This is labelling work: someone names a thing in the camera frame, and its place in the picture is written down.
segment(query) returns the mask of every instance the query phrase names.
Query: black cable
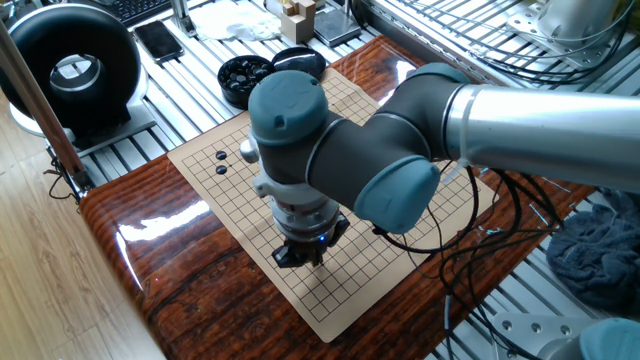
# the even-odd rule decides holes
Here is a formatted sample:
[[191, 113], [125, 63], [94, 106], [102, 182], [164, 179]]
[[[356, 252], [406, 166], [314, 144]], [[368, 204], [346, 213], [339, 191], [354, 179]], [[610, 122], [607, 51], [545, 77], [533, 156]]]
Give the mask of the black cable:
[[451, 164], [453, 164], [453, 160], [450, 160], [447, 165], [445, 165], [442, 170], [440, 170], [440, 175], [444, 174], [444, 172], [449, 168], [449, 166], [451, 166]]
[[[431, 216], [431, 219], [433, 219], [433, 222], [436, 224], [436, 229], [438, 229], [438, 240], [440, 243], [440, 248], [442, 249], [444, 247], [444, 239], [442, 238], [442, 228], [440, 228], [440, 222], [438, 221], [438, 219], [436, 219], [436, 216], [433, 215], [433, 212], [431, 211], [431, 207], [427, 206], [427, 211], [429, 212], [429, 216]], [[440, 257], [441, 260], [444, 261], [444, 252], [441, 251], [440, 252]]]
[[547, 206], [545, 211], [549, 215], [551, 215], [552, 223], [551, 223], [550, 227], [553, 227], [555, 225], [555, 222], [557, 221], [558, 224], [560, 224], [560, 228], [564, 228], [564, 221], [560, 218], [560, 216], [558, 216], [558, 213], [556, 212], [555, 206], [553, 206], [553, 203], [551, 202], [551, 199], [549, 198], [549, 195], [547, 194], [546, 191], [544, 191], [542, 186], [540, 186], [540, 184], [538, 184], [538, 182], [535, 181], [531, 177], [531, 175], [520, 173], [520, 176], [522, 176], [522, 178], [525, 179], [526, 182], [528, 182], [531, 186], [533, 186], [533, 188], [536, 190], [538, 195], [540, 195], [540, 197], [542, 197], [542, 201], [544, 201], [544, 203]]
[[[476, 203], [479, 202], [479, 196], [478, 196], [478, 188], [477, 188], [477, 184], [475, 181], [475, 176], [473, 176], [473, 172], [471, 171], [471, 169], [469, 167], [466, 168], [467, 169], [467, 174], [469, 175], [469, 182], [471, 183], [472, 186], [472, 190], [473, 190], [473, 195], [474, 195], [474, 205]], [[462, 249], [462, 250], [457, 250], [455, 252], [453, 252], [452, 254], [450, 254], [449, 256], [447, 256], [446, 258], [444, 258], [442, 260], [440, 269], [439, 269], [439, 274], [438, 277], [440, 278], [440, 281], [443, 283], [443, 286], [447, 289], [447, 299], [446, 299], [446, 303], [445, 303], [445, 334], [446, 334], [446, 346], [447, 346], [447, 351], [450, 353], [450, 356], [452, 355], [452, 350], [451, 350], [451, 334], [452, 331], [449, 328], [449, 307], [450, 307], [450, 298], [453, 298], [454, 300], [460, 302], [462, 304], [462, 306], [467, 309], [469, 311], [470, 314], [472, 314], [472, 316], [474, 316], [474, 318], [477, 319], [477, 321], [481, 324], [483, 324], [485, 327], [487, 327], [487, 329], [489, 330], [492, 339], [496, 342], [496, 344], [498, 346], [500, 346], [501, 348], [513, 352], [517, 355], [522, 356], [523, 358], [526, 359], [532, 359], [532, 360], [537, 360], [538, 358], [533, 356], [532, 354], [528, 353], [526, 350], [522, 349], [520, 346], [518, 346], [517, 344], [514, 344], [513, 342], [511, 342], [510, 340], [506, 339], [504, 336], [502, 336], [493, 326], [493, 324], [491, 324], [491, 322], [488, 319], [488, 316], [486, 314], [486, 312], [484, 311], [484, 308], [482, 308], [482, 305], [480, 304], [476, 294], [475, 294], [475, 290], [473, 287], [473, 282], [472, 282], [472, 277], [471, 274], [473, 273], [473, 264], [475, 261], [478, 261], [486, 256], [492, 255], [495, 251], [498, 251], [500, 249], [503, 248], [507, 248], [509, 246], [514, 246], [516, 244], [520, 244], [523, 243], [525, 241], [531, 240], [533, 238], [537, 238], [540, 236], [540, 234], [542, 233], [549, 233], [549, 232], [554, 232], [557, 231], [557, 229], [519, 229], [519, 224], [521, 222], [522, 219], [522, 206], [520, 203], [520, 196], [518, 194], [518, 190], [520, 190], [524, 195], [526, 195], [528, 198], [530, 198], [532, 201], [536, 202], [538, 205], [540, 205], [543, 210], [545, 212], [547, 212], [552, 218], [556, 219], [557, 218], [557, 214], [555, 213], [555, 207], [553, 207], [553, 204], [551, 203], [551, 200], [549, 199], [548, 195], [544, 192], [544, 189], [542, 189], [542, 187], [535, 182], [532, 178], [529, 177], [529, 179], [527, 179], [527, 175], [523, 176], [523, 178], [529, 182], [534, 189], [536, 189], [536, 192], [538, 192], [538, 195], [540, 197], [542, 197], [542, 200], [540, 200], [537, 196], [535, 196], [533, 193], [531, 193], [531, 191], [529, 191], [528, 189], [526, 189], [524, 186], [522, 186], [521, 184], [519, 184], [516, 180], [514, 180], [513, 178], [511, 178], [509, 175], [506, 174], [506, 172], [502, 171], [502, 170], [494, 170], [496, 172], [496, 174], [498, 174], [498, 176], [500, 176], [500, 183], [498, 185], [498, 189], [500, 188], [500, 186], [502, 186], [502, 184], [504, 184], [505, 186], [507, 186], [509, 194], [511, 195], [511, 200], [514, 203], [514, 207], [515, 207], [515, 215], [514, 215], [514, 222], [511, 224], [509, 230], [507, 231], [500, 231], [500, 232], [496, 232], [493, 234], [490, 234], [488, 236], [486, 236], [478, 245], [476, 246], [470, 246], [468, 248]], [[493, 216], [494, 210], [495, 210], [495, 199], [496, 199], [496, 194], [494, 194], [494, 197], [492, 199], [492, 212], [489, 216], [489, 218], [491, 218]], [[436, 221], [436, 224], [439, 226], [439, 224], [437, 223], [437, 220], [435, 219], [435, 216], [433, 216], [433, 213], [431, 212], [430, 209], [428, 209], [430, 215], [434, 218], [434, 221]], [[440, 248], [438, 249], [416, 249], [416, 248], [412, 248], [409, 247], [407, 242], [406, 242], [406, 238], [403, 237], [405, 244], [400, 244], [397, 241], [395, 241], [394, 239], [392, 239], [391, 237], [389, 237], [389, 235], [384, 232], [382, 229], [380, 228], [374, 228], [374, 233], [377, 233], [378, 235], [382, 235], [382, 237], [387, 240], [389, 243], [391, 243], [394, 246], [397, 246], [407, 252], [409, 252], [409, 256], [414, 264], [414, 266], [416, 267], [416, 269], [418, 269], [418, 271], [425, 277], [425, 278], [429, 278], [429, 279], [433, 279], [430, 276], [427, 276], [426, 274], [424, 274], [421, 269], [419, 269], [419, 265], [413, 260], [413, 258], [411, 257], [411, 252], [416, 252], [416, 253], [421, 253], [421, 254], [432, 254], [432, 253], [437, 253], [440, 252], [441, 256], [444, 257], [444, 251], [447, 249], [452, 248], [453, 246], [457, 246], [460, 241], [466, 236], [468, 235], [473, 229], [476, 228], [476, 226], [474, 225], [476, 217], [477, 217], [477, 209], [474, 209], [473, 213], [472, 213], [472, 217], [469, 221], [469, 223], [467, 224], [467, 226], [465, 227], [465, 229], [463, 229], [457, 236], [457, 238], [454, 240], [454, 242], [447, 244], [447, 245], [443, 245], [442, 244], [442, 238], [440, 239]], [[516, 233], [533, 233], [530, 236], [525, 237], [524, 239], [521, 240], [517, 240], [517, 241], [513, 241], [513, 242], [508, 242], [508, 240]], [[482, 249], [487, 249], [486, 252], [477, 255], [477, 253], [482, 250]], [[452, 279], [451, 282], [448, 282], [444, 276], [445, 274], [445, 267], [446, 264], [449, 261], [455, 261], [455, 259], [457, 259], [457, 257], [461, 254], [467, 253], [467, 252], [471, 252], [471, 257], [469, 259], [469, 261], [467, 261], [466, 264], [464, 264], [460, 270], [455, 273], [455, 269], [452, 268], [452, 272], [454, 273], [454, 277]], [[461, 275], [465, 273], [465, 269], [467, 270], [467, 280], [469, 281], [469, 290], [471, 291], [471, 297], [472, 297], [472, 301], [473, 301], [473, 305], [478, 309], [478, 313], [480, 313], [480, 315], [477, 315], [476, 313], [474, 313], [472, 311], [472, 309], [455, 293], [454, 289], [457, 283], [462, 283], [461, 282]]]
[[[488, 60], [486, 58], [475, 56], [474, 54], [471, 54], [471, 55], [475, 59], [481, 61], [482, 63], [484, 63], [485, 65], [489, 66], [490, 68], [492, 68], [494, 70], [506, 73], [508, 75], [514, 76], [514, 77], [522, 79], [522, 80], [527, 80], [527, 81], [541, 83], [541, 84], [547, 84], [547, 85], [572, 84], [572, 83], [575, 83], [576, 81], [582, 80], [582, 79], [586, 78], [587, 76], [591, 75], [592, 73], [597, 71], [599, 68], [601, 68], [605, 63], [607, 63], [609, 60], [611, 60], [613, 55], [618, 51], [618, 48], [620, 47], [620, 44], [622, 43], [622, 40], [624, 38], [624, 34], [626, 33], [627, 29], [629, 28], [630, 20], [631, 20], [631, 12], [629, 14], [627, 14], [627, 16], [625, 17], [624, 22], [623, 22], [622, 27], [621, 27], [621, 30], [620, 30], [620, 32], [618, 34], [618, 37], [616, 38], [616, 40], [614, 42], [614, 45], [612, 45], [611, 49], [607, 52], [607, 55], [602, 59], [602, 61], [600, 61], [595, 66], [592, 66], [590, 68], [581, 69], [581, 70], [573, 70], [573, 71], [570, 71], [570, 72], [536, 71], [536, 70], [529, 70], [529, 69], [526, 69], [524, 67], [508, 64], [506, 62], [503, 62], [503, 61], [500, 61], [500, 60], [497, 60], [497, 59]], [[462, 49], [464, 51], [468, 51], [468, 49], [466, 49], [465, 47], [461, 46], [460, 44], [456, 44], [456, 43], [454, 43], [454, 44], [456, 46], [458, 46], [460, 49]], [[528, 74], [532, 74], [532, 75], [536, 75], [536, 76], [543, 76], [543, 75], [547, 75], [547, 76], [565, 76], [567, 79], [565, 79], [565, 80], [544, 80], [544, 79], [540, 79], [540, 78], [537, 78], [537, 77], [530, 77], [530, 76], [525, 76], [525, 75], [522, 75], [522, 74], [518, 74], [518, 73], [516, 73], [516, 72], [514, 72], [512, 70], [509, 70], [509, 69], [517, 69], [520, 72], [524, 72], [524, 73], [528, 73]], [[578, 76], [576, 78], [570, 79], [570, 77], [572, 77], [573, 75], [577, 75], [577, 74], [582, 74], [582, 75], [580, 75], [580, 76]]]
[[[64, 165], [62, 165], [62, 163], [58, 160], [58, 157], [55, 154], [53, 154], [50, 148], [47, 148], [47, 152], [49, 153], [49, 156], [51, 156], [50, 165], [51, 167], [53, 167], [53, 170], [46, 170], [43, 174], [45, 175], [52, 174], [52, 175], [58, 176], [56, 180], [54, 180], [53, 184], [51, 185], [51, 188], [49, 188], [49, 196], [56, 200], [65, 200], [65, 199], [73, 198], [76, 202], [76, 205], [78, 205], [80, 203], [80, 194], [78, 194], [75, 187], [73, 186], [73, 181], [71, 180], [69, 173], [64, 168]], [[53, 195], [53, 189], [56, 187], [60, 179], [64, 179], [64, 181], [67, 183], [67, 185], [71, 189], [71, 192], [66, 196]]]
[[436, 254], [438, 252], [448, 250], [456, 246], [460, 241], [462, 241], [462, 238], [466, 236], [466, 234], [470, 233], [471, 230], [473, 230], [474, 224], [476, 222], [476, 218], [478, 217], [478, 210], [480, 208], [480, 197], [478, 195], [478, 184], [476, 182], [476, 178], [473, 175], [473, 170], [471, 170], [471, 167], [467, 166], [466, 170], [467, 170], [467, 175], [469, 176], [469, 182], [471, 183], [471, 189], [473, 191], [473, 210], [471, 211], [471, 217], [469, 218], [469, 222], [467, 223], [465, 228], [462, 230], [462, 232], [458, 234], [458, 236], [454, 241], [437, 249], [417, 249], [410, 246], [405, 246], [404, 244], [397, 242], [396, 240], [394, 240], [389, 236], [387, 231], [379, 228], [375, 224], [373, 225], [374, 226], [373, 233], [376, 235], [382, 236], [382, 238], [385, 239], [387, 242], [404, 251], [410, 251], [416, 254]]
[[498, 192], [500, 192], [500, 188], [502, 187], [502, 184], [504, 184], [504, 181], [500, 179], [500, 182], [498, 183], [498, 187], [496, 188], [496, 191], [493, 193], [493, 197], [491, 198], [491, 212], [489, 213], [489, 216], [487, 216], [486, 219], [484, 219], [480, 224], [478, 224], [477, 227], [483, 226], [487, 221], [489, 221], [489, 219], [493, 217], [493, 214], [496, 211], [496, 199], [498, 198]]
[[[470, 41], [471, 43], [477, 43], [478, 40], [477, 39], [473, 39], [472, 37], [462, 33], [461, 31], [454, 29], [452, 27], [449, 27], [447, 24], [443, 23], [442, 21], [436, 19], [436, 18], [431, 18], [433, 21], [435, 21], [436, 23], [442, 25], [445, 28], [450, 29], [451, 31], [453, 31], [454, 33], [456, 33], [458, 36]], [[563, 85], [563, 84], [571, 84], [574, 83], [578, 80], [581, 80], [587, 76], [589, 76], [590, 74], [592, 74], [593, 72], [595, 72], [596, 70], [598, 70], [599, 68], [601, 68], [605, 63], [607, 63], [612, 57], [613, 55], [617, 52], [620, 43], [622, 42], [622, 39], [624, 38], [624, 34], [626, 33], [628, 27], [629, 27], [629, 21], [631, 19], [631, 11], [629, 11], [624, 19], [624, 22], [622, 24], [621, 27], [621, 31], [618, 35], [618, 38], [615, 40], [614, 45], [611, 46], [610, 50], [607, 52], [607, 54], [604, 56], [604, 58], [602, 59], [602, 61], [600, 61], [597, 65], [594, 65], [592, 67], [589, 68], [584, 68], [584, 69], [580, 69], [580, 70], [573, 70], [573, 71], [569, 71], [569, 72], [561, 72], [561, 71], [536, 71], [536, 70], [529, 70], [526, 69], [525, 67], [521, 67], [521, 66], [517, 66], [517, 65], [512, 65], [506, 62], [503, 62], [501, 60], [498, 59], [486, 59], [484, 57], [481, 56], [477, 56], [476, 54], [473, 54], [471, 52], [469, 52], [469, 49], [465, 46], [463, 46], [462, 44], [458, 44], [457, 42], [453, 42], [453, 44], [455, 46], [457, 46], [458, 48], [460, 48], [462, 51], [464, 52], [469, 52], [470, 55], [472, 55], [475, 59], [477, 59], [478, 61], [484, 63], [485, 65], [491, 67], [494, 70], [506, 73], [508, 75], [523, 79], [523, 80], [527, 80], [527, 81], [531, 81], [531, 82], [536, 82], [536, 83], [543, 83], [543, 84], [549, 84], [549, 85]], [[500, 49], [492, 49], [492, 51], [496, 51], [498, 53], [500, 52], [504, 52], [505, 55], [512, 55], [512, 52], [506, 52]], [[566, 80], [544, 80], [544, 79], [540, 79], [540, 78], [536, 78], [536, 77], [530, 77], [530, 76], [525, 76], [522, 74], [518, 74], [512, 70], [509, 69], [514, 69], [514, 70], [518, 70], [520, 72], [525, 72], [525, 73], [529, 73], [532, 75], [537, 75], [537, 76], [543, 76], [543, 75], [547, 75], [547, 76], [566, 76], [566, 77], [572, 77], [573, 75], [577, 75], [577, 74], [583, 74], [581, 76], [578, 76], [577, 78], [574, 79], [566, 79]]]
[[[402, 240], [404, 241], [404, 244], [407, 245], [407, 238], [404, 236], [404, 234], [402, 235]], [[409, 255], [409, 259], [413, 263], [413, 266], [416, 267], [416, 270], [418, 270], [418, 272], [420, 273], [420, 275], [422, 275], [423, 278], [426, 278], [426, 279], [429, 279], [429, 280], [437, 280], [438, 279], [437, 276], [429, 276], [429, 275], [425, 274], [424, 271], [422, 271], [422, 269], [420, 269], [420, 266], [418, 265], [418, 263], [413, 259], [413, 255], [411, 255], [411, 251], [407, 251], [407, 255]]]

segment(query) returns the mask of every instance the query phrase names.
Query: glossy wooden tabletop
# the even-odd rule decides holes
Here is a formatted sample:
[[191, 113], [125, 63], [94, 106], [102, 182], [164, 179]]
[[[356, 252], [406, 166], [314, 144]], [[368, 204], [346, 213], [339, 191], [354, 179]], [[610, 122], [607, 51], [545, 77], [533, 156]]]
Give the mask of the glossy wooden tabletop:
[[[421, 63], [406, 51], [377, 37], [332, 67], [384, 100], [416, 65]], [[497, 188], [492, 172], [479, 177]], [[568, 191], [541, 182], [564, 217], [590, 189], [560, 184]], [[507, 228], [513, 218], [504, 186], [500, 195], [485, 228]], [[544, 226], [529, 203], [523, 204], [523, 226]], [[91, 191], [81, 211], [169, 359], [423, 359], [444, 338], [446, 290], [414, 271], [333, 342], [322, 342], [166, 155]], [[481, 235], [467, 236], [461, 247]], [[479, 296], [494, 289], [537, 243], [477, 262], [473, 279]], [[440, 257], [422, 265], [431, 275], [439, 267]], [[470, 302], [463, 288], [459, 293]], [[451, 310], [454, 323], [466, 316], [455, 302]]]

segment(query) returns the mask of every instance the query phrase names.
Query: keyboard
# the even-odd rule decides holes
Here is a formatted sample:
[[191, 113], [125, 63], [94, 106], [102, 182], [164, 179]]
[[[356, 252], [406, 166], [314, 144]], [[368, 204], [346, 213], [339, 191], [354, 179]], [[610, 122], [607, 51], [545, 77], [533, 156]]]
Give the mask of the keyboard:
[[129, 27], [169, 8], [169, 0], [115, 0], [107, 10]]

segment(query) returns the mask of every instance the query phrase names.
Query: blue joint cap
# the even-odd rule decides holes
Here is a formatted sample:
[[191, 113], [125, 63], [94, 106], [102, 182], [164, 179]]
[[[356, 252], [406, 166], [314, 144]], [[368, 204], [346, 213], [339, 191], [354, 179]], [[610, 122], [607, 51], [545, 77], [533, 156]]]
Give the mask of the blue joint cap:
[[420, 75], [440, 75], [461, 84], [468, 84], [469, 78], [460, 70], [445, 63], [431, 63], [420, 67], [409, 79]]
[[303, 139], [324, 124], [329, 103], [322, 86], [302, 71], [279, 71], [251, 92], [249, 116], [253, 136], [267, 146]]
[[440, 182], [440, 170], [420, 155], [387, 166], [365, 185], [356, 199], [355, 214], [378, 227], [404, 234], [429, 206]]
[[640, 324], [622, 318], [593, 324], [580, 334], [580, 352], [585, 360], [638, 359]]

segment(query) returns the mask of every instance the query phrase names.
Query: gray towel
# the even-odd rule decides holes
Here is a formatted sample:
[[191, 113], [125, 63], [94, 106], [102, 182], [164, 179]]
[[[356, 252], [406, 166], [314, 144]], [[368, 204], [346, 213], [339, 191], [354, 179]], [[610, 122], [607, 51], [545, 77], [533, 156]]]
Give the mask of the gray towel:
[[611, 208], [594, 205], [553, 235], [547, 261], [586, 304], [609, 310], [634, 306], [640, 289], [640, 216], [631, 199], [604, 191]]

